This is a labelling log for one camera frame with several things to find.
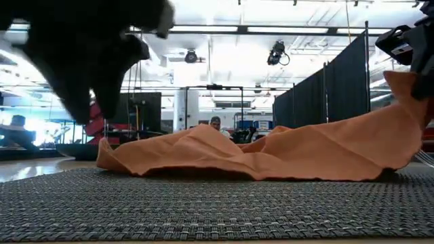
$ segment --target crumpled fabric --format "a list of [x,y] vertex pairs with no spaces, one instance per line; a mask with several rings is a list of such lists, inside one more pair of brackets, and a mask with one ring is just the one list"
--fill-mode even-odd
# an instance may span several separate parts
[[207,169],[242,173],[254,180],[374,180],[384,170],[410,162],[431,119],[429,101],[410,95],[416,74],[384,76],[397,102],[365,115],[297,129],[278,126],[243,145],[208,125],[129,142],[116,150],[103,139],[97,166],[135,176],[149,176],[156,169],[171,170],[172,175]]

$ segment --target stage light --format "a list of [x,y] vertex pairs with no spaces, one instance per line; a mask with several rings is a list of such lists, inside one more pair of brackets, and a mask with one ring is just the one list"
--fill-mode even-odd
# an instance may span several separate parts
[[197,61],[197,55],[195,50],[189,50],[187,51],[187,55],[185,56],[185,62],[187,64],[194,64]]
[[[285,55],[288,57],[288,63],[282,64],[280,62],[282,55]],[[282,64],[282,65],[286,66],[289,63],[290,63],[290,57],[285,53],[285,43],[283,41],[276,41],[272,50],[270,51],[270,55],[267,59],[267,64],[268,65]]]

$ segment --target ceiling light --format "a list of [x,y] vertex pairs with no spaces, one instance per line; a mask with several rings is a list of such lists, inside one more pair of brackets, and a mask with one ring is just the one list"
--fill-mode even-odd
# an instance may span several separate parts
[[378,96],[378,97],[372,98],[372,99],[371,99],[371,102],[376,102],[376,101],[379,101],[379,100],[381,100],[381,99],[384,99],[384,98],[387,98],[387,97],[390,97],[390,96],[392,96],[392,94],[381,95],[381,96]]
[[374,88],[374,87],[381,86],[381,85],[383,85],[383,84],[385,84],[385,83],[386,83],[386,80],[385,80],[385,79],[381,79],[381,80],[379,80],[379,81],[374,81],[374,82],[372,82],[371,84],[369,84],[369,87],[370,87],[370,88]]
[[[365,31],[365,28],[350,28],[350,33],[351,34],[362,34],[363,31]],[[390,31],[391,29],[389,28],[370,28],[368,29],[370,34],[374,34],[374,35],[381,35],[384,34],[388,31]],[[348,29],[347,28],[339,28],[337,31],[338,34],[347,34],[348,33]]]
[[196,61],[197,61],[197,55],[196,55],[195,50],[189,50],[187,52],[187,55],[185,56],[184,60],[185,60],[185,62],[187,64],[194,64],[194,63],[196,63]]
[[14,31],[27,31],[30,28],[30,24],[11,24],[10,30]]
[[267,58],[268,65],[277,65],[282,64],[280,59],[282,55],[286,55],[288,57],[288,63],[282,64],[284,66],[290,63],[290,57],[285,53],[285,43],[283,41],[276,41],[272,50],[270,51],[269,57]]
[[319,33],[324,34],[328,28],[291,28],[291,27],[248,27],[251,33]]
[[371,92],[391,92],[390,89],[371,89]]
[[142,32],[142,30],[140,28],[137,28],[137,27],[134,27],[134,26],[130,26],[130,31]]
[[237,32],[237,30],[236,26],[174,26],[170,29],[172,32]]

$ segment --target floor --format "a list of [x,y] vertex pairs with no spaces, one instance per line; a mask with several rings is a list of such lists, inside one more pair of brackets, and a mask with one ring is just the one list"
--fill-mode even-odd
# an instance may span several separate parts
[[[58,158],[58,159],[33,159],[26,161],[3,161],[0,162],[0,182],[7,182],[11,180],[20,180],[35,176],[40,176],[43,174],[55,174],[59,172],[63,172],[66,170],[84,168],[84,167],[95,167],[95,162],[92,161],[74,161],[72,159],[67,158]],[[116,242],[99,242],[104,244],[111,244]],[[135,243],[146,243],[146,244],[156,244],[161,242],[137,242],[132,241],[129,242],[131,244]],[[201,244],[210,242],[176,242],[179,244]],[[230,241],[213,241],[212,243],[218,244],[229,244],[233,243]],[[272,244],[282,244],[282,243],[300,243],[300,244],[364,244],[364,243],[382,243],[382,244],[402,244],[402,243],[414,243],[414,244],[428,244],[434,243],[433,239],[371,239],[371,240],[326,240],[326,241],[240,241],[237,242],[239,244],[246,243],[272,243]]]

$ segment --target person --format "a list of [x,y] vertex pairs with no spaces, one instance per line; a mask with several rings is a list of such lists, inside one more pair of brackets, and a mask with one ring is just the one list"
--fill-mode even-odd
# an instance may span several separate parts
[[210,120],[210,125],[214,128],[220,131],[224,136],[227,138],[231,138],[231,135],[229,132],[225,131],[224,129],[220,129],[221,120],[219,116],[214,116]]

